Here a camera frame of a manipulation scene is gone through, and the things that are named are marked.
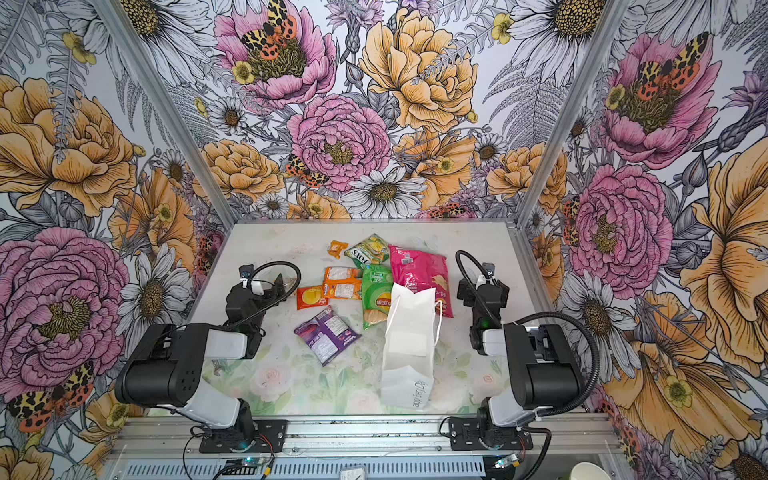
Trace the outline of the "pink chips bag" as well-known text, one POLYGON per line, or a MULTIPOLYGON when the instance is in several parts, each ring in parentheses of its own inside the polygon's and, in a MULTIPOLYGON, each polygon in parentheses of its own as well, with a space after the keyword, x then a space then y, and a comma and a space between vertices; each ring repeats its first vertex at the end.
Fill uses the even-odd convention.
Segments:
POLYGON ((435 310, 444 317, 453 317, 445 256, 390 245, 389 261, 395 283, 414 293, 434 289, 435 300, 440 303, 435 310))

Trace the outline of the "white paper bag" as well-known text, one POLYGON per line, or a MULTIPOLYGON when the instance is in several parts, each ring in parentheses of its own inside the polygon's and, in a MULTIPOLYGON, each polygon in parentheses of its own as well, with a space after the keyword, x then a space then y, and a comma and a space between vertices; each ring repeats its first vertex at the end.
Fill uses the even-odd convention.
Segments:
POLYGON ((386 321, 380 381, 381 402, 424 409, 434 386, 434 355, 443 306, 434 288, 414 293, 395 283, 386 321))

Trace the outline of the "green Lays chips bag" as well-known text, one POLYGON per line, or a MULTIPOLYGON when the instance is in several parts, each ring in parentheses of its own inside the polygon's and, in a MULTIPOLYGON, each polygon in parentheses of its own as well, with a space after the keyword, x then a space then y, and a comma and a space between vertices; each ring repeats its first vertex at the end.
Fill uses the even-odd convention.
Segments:
POLYGON ((361 301, 363 328, 385 322, 391 306, 392 271, 385 265, 367 265, 363 269, 361 301))

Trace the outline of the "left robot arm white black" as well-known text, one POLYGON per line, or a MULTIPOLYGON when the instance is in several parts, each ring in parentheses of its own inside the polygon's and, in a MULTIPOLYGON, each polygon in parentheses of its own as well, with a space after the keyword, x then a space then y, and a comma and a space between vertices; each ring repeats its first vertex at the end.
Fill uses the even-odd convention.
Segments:
POLYGON ((288 261, 244 265, 240 273, 241 282, 226 297, 224 323, 149 327, 119 373, 114 393, 121 403, 195 422, 215 450, 272 451, 270 430, 253 419, 248 402, 210 385, 203 367, 212 360, 253 359, 266 335, 266 313, 296 291, 302 275, 288 261))

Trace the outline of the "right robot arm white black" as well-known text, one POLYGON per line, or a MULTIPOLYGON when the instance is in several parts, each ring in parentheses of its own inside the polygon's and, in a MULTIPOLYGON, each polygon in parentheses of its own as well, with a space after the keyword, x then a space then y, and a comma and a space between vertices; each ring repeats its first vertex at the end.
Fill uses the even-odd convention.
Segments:
POLYGON ((485 398, 478 409, 478 426, 521 429, 547 416, 567 413, 591 393, 595 374, 583 376, 562 327, 546 318, 573 326, 578 323, 557 311, 537 312, 514 322, 501 321, 510 288, 491 272, 481 269, 473 280, 456 254, 462 279, 457 299, 472 311, 469 339, 472 348, 483 356, 507 360, 510 387, 485 398))

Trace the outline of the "orange Fox's fruits candy bag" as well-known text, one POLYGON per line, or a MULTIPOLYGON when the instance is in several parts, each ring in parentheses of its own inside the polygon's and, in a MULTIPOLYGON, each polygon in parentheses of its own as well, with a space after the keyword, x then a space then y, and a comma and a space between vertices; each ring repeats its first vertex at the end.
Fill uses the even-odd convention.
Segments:
POLYGON ((323 297, 329 300, 360 300, 363 271, 357 268, 332 266, 325 269, 323 297))

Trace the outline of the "green Fox's spring tea bag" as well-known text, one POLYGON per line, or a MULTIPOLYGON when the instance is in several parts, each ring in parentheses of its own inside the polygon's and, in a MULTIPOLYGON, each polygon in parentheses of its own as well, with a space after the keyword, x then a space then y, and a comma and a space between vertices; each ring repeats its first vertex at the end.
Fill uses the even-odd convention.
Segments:
POLYGON ((344 255, 360 269, 383 264, 389 259, 389 253, 389 244, 377 234, 371 234, 344 251, 344 255))

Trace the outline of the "red yellow snack packet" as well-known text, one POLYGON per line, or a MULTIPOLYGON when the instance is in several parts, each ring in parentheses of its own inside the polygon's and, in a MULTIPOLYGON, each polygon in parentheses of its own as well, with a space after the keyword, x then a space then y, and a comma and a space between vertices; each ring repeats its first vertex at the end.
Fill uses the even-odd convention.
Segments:
POLYGON ((327 305, 328 299, 324 295, 322 285, 300 287, 296 290, 296 307, 298 310, 325 307, 327 305))

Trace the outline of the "purple snack packet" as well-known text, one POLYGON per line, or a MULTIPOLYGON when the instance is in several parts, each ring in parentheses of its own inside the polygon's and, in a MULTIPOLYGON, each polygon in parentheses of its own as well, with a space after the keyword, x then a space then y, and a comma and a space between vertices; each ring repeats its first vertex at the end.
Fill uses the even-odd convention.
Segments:
POLYGON ((323 367, 360 339, 360 335, 330 306, 301 323, 294 329, 294 333, 303 340, 323 367))

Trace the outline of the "small orange biscuit packet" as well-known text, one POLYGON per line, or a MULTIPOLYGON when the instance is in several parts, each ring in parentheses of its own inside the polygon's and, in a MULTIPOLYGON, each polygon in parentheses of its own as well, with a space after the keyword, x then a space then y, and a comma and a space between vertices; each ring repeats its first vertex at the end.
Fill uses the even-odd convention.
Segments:
POLYGON ((346 242, 332 240, 327 249, 327 253, 335 259, 340 259, 343 252, 349 247, 346 242))

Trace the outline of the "green circuit board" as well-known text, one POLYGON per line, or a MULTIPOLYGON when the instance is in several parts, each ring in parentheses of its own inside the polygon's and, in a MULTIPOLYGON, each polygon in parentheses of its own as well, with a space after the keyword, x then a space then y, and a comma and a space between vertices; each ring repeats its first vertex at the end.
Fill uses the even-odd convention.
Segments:
POLYGON ((265 469, 266 465, 261 459, 244 458, 228 461, 218 472, 218 476, 261 477, 265 469))
POLYGON ((508 468, 517 468, 519 465, 520 465, 520 457, 515 453, 511 453, 509 455, 506 455, 504 457, 497 459, 494 463, 494 468, 505 470, 508 468))

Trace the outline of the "right green circuit board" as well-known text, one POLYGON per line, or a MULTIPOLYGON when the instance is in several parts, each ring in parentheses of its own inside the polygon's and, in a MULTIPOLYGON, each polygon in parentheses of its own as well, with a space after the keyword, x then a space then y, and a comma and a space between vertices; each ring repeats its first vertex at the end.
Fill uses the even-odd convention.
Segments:
POLYGON ((508 468, 517 468, 519 465, 520 465, 520 457, 515 453, 511 453, 509 455, 506 455, 504 457, 497 459, 494 463, 494 468, 505 470, 508 468))

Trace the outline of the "white paper cup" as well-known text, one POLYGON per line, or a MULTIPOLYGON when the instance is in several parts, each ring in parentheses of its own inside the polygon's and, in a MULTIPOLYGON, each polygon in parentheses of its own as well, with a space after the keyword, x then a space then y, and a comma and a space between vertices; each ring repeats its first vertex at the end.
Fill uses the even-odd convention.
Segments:
POLYGON ((611 480, 612 477, 600 466, 591 462, 580 462, 568 473, 568 480, 611 480))

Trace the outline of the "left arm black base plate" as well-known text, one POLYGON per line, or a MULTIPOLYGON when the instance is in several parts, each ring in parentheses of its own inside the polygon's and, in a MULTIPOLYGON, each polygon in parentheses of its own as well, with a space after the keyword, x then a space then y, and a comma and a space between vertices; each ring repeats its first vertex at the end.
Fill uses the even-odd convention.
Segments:
POLYGON ((214 429, 204 435, 199 446, 202 454, 225 453, 280 453, 286 439, 288 421, 261 419, 253 421, 253 428, 246 433, 235 426, 214 429))

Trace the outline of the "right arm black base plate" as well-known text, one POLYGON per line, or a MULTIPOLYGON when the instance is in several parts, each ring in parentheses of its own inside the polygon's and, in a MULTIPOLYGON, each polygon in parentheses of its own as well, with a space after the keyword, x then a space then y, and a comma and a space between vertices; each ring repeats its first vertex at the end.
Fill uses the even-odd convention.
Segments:
POLYGON ((519 451, 533 448, 532 437, 515 427, 498 427, 476 417, 445 418, 439 432, 453 451, 519 451))

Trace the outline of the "aluminium mounting rail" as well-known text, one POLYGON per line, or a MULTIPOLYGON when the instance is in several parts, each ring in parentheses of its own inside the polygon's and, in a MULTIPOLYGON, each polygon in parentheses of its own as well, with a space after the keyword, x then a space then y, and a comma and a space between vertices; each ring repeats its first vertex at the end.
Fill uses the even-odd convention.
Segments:
MULTIPOLYGON (((287 416, 278 436, 279 459, 342 457, 454 456, 444 415, 287 416)), ((618 437, 604 414, 583 412, 546 418, 535 424, 552 432, 551 454, 618 454, 618 437)), ((200 451, 192 423, 180 417, 130 419, 118 434, 110 461, 197 460, 246 457, 245 449, 200 451)))

